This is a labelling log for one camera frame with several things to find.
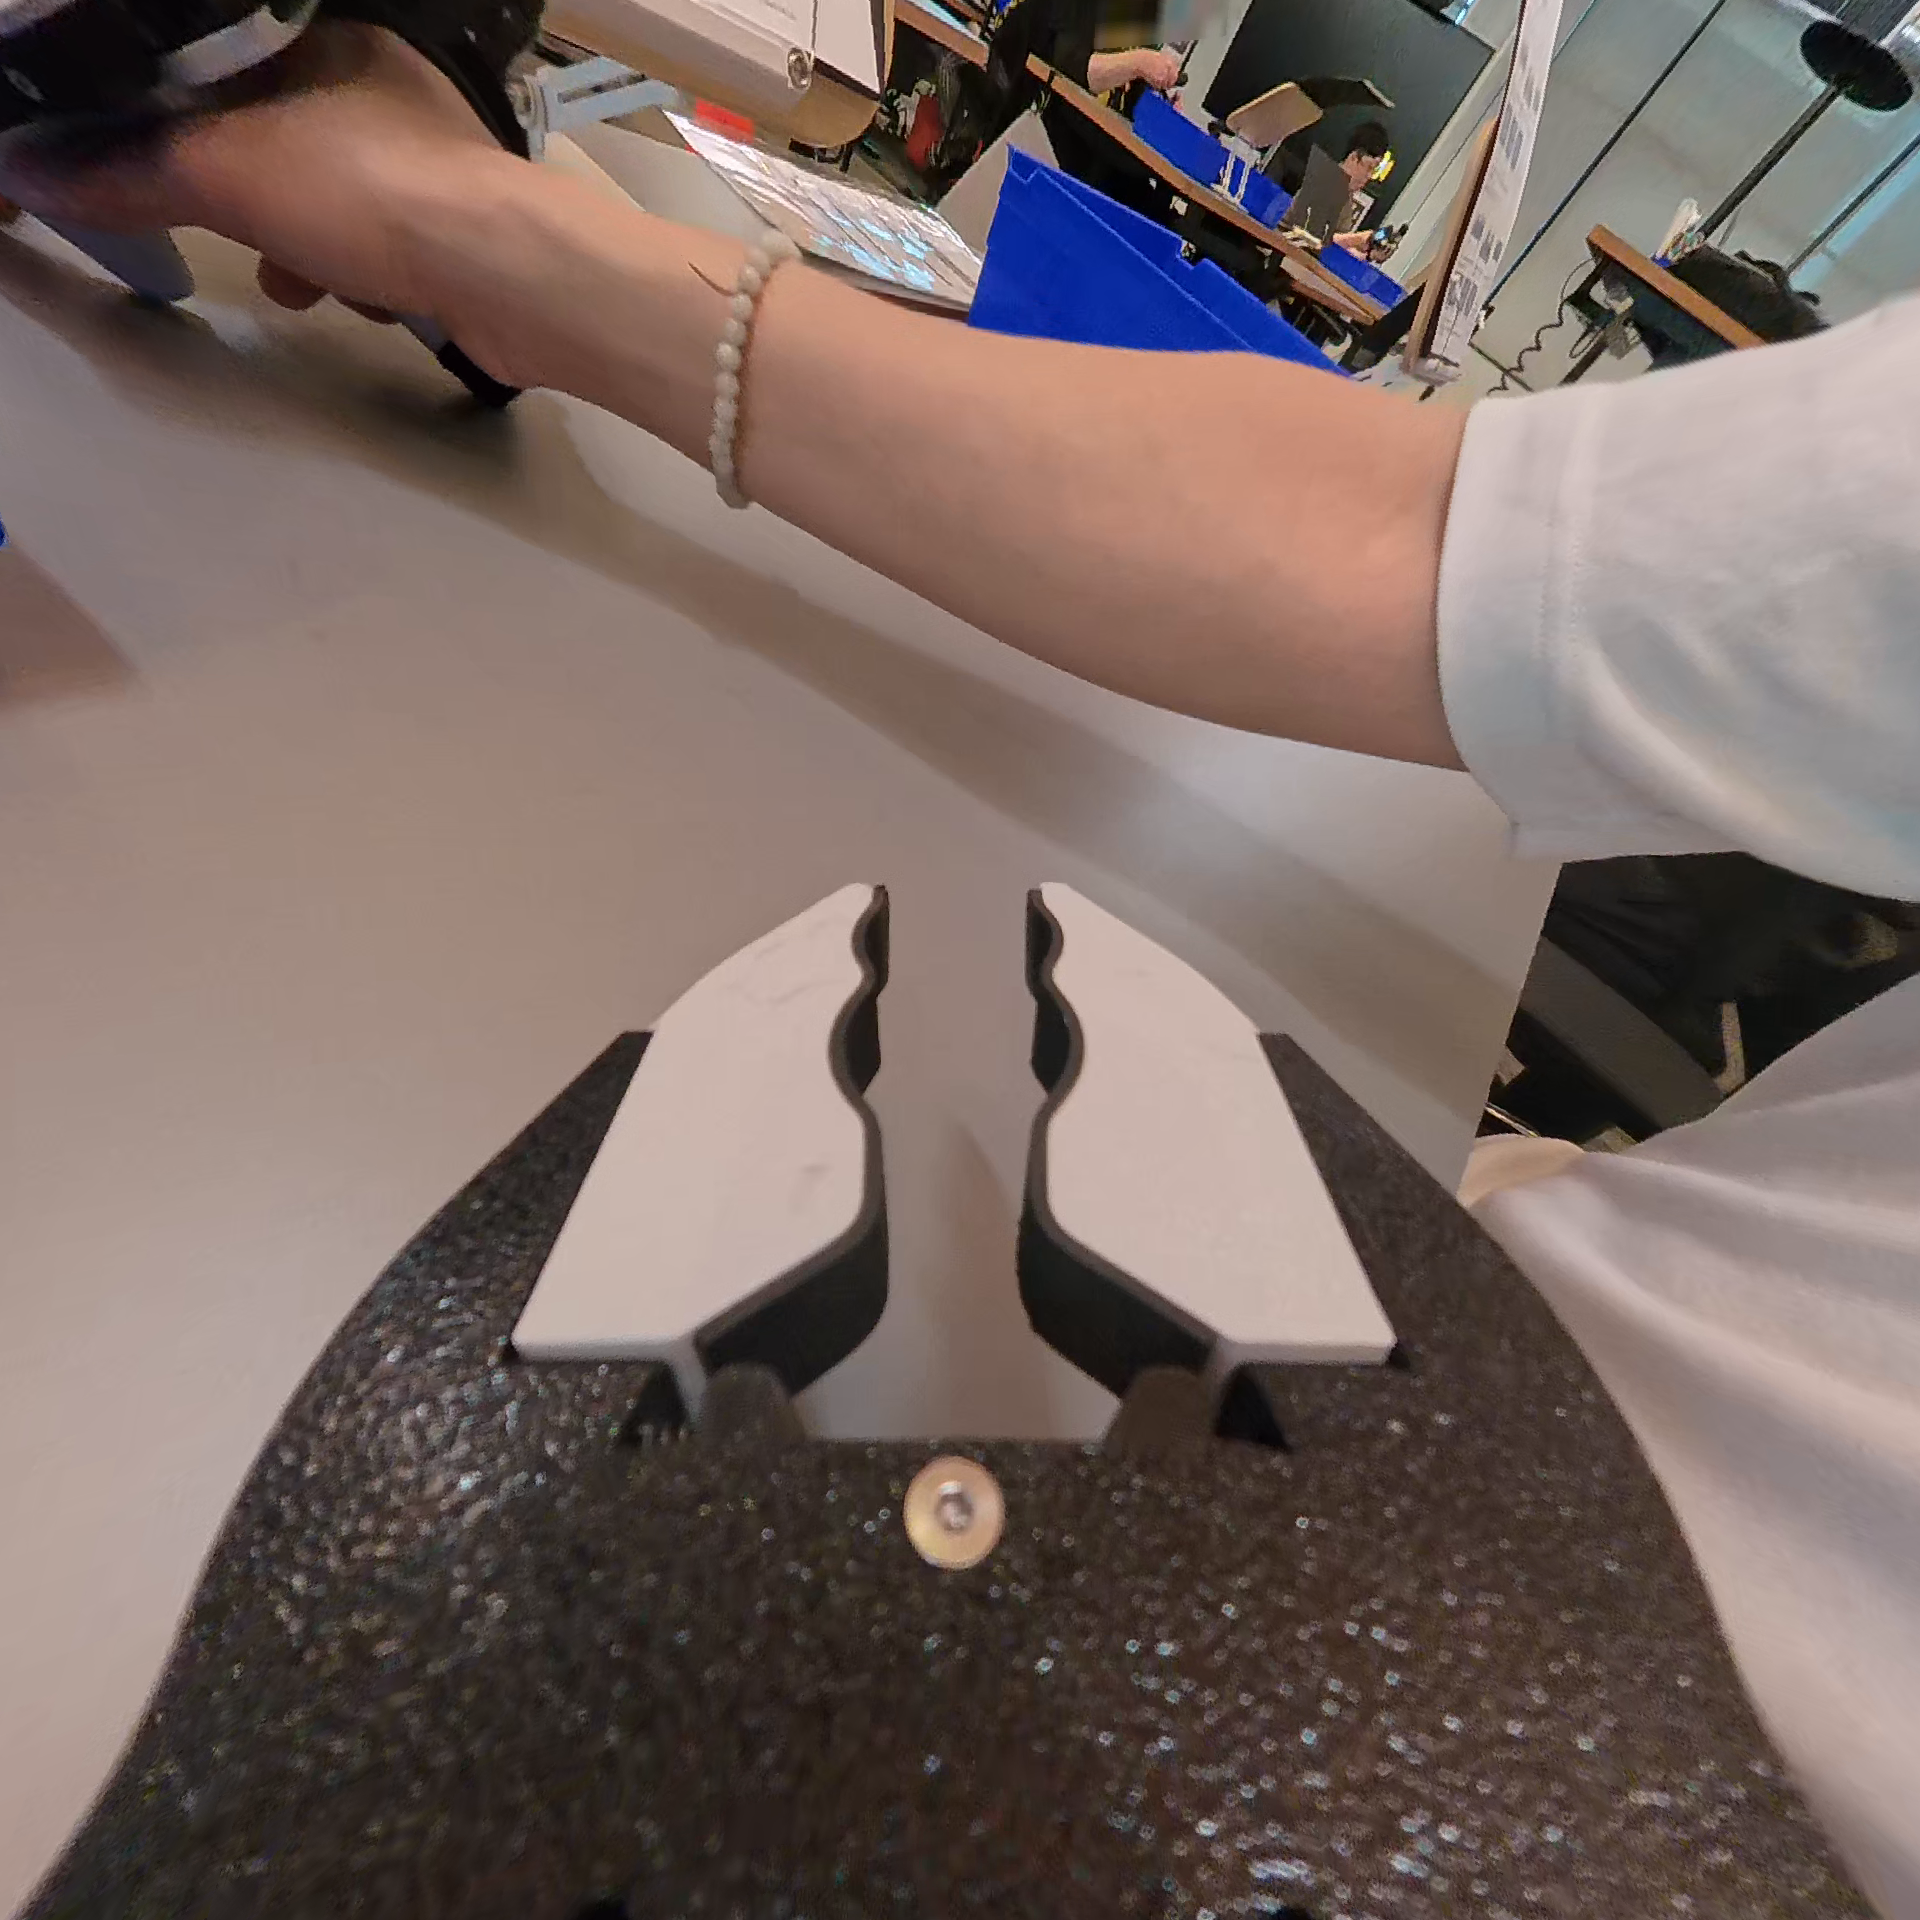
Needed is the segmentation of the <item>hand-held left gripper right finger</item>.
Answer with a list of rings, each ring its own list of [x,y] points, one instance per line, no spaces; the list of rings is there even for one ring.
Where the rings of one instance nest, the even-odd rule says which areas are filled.
[[[1168,1379],[1252,1406],[1276,1378],[1391,1379],[1399,1336],[1261,1025],[1082,891],[1026,898],[1039,1112],[1021,1309],[1116,1403]]]

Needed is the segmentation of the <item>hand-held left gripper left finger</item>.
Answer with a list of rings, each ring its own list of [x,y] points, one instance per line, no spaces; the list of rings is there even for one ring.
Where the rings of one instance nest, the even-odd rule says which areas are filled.
[[[721,959],[645,1035],[512,1331],[535,1362],[641,1359],[681,1395],[791,1395],[889,1296],[878,1001],[889,893],[848,882]]]

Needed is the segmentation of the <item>person's right forearm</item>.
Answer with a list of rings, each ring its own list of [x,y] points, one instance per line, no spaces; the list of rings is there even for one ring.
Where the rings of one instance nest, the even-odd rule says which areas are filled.
[[[1436,585],[1466,412],[1261,353],[1006,336],[801,265],[755,502],[1032,661],[1231,731],[1462,772]]]

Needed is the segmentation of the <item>person's right hand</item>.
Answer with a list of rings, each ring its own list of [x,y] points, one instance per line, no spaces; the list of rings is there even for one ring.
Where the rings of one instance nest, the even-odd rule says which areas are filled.
[[[12,133],[2,192],[101,231],[212,231],[258,255],[276,305],[434,323],[504,386],[706,455],[739,252],[598,171],[506,155],[384,28],[316,26],[219,108]]]

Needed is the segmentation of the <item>person's white t-shirt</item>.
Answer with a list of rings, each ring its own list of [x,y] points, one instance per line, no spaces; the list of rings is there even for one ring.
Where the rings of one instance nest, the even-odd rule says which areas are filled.
[[[1916,299],[1481,405],[1436,658],[1519,851],[1915,902]],[[1629,1416],[1859,1888],[1915,1916],[1916,979],[1478,1218]]]

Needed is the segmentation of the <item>laminated paper sheet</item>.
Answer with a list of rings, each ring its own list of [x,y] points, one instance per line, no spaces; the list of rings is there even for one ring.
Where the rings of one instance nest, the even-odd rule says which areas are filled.
[[[979,286],[979,255],[922,205],[805,169],[788,158],[668,112],[691,155],[812,262],[868,292],[966,318]]]

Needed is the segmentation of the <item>white sign board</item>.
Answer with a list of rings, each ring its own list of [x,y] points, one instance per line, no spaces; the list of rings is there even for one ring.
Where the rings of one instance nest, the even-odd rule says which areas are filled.
[[[1498,113],[1478,138],[1404,346],[1404,372],[1425,391],[1459,378],[1484,309],[1499,282],[1536,145],[1564,9],[1564,3],[1519,6]]]

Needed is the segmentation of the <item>dark monitor screen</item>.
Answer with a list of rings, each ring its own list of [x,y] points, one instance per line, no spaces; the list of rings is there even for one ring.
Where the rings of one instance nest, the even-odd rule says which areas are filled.
[[[1389,103],[1326,108],[1321,123],[1284,142],[1275,181],[1294,192],[1312,149],[1339,158],[1352,132],[1374,116],[1394,161],[1389,181],[1374,186],[1374,215],[1384,216],[1488,61],[1485,42],[1422,3],[1252,3],[1202,112],[1224,121],[1276,83],[1368,79]]]

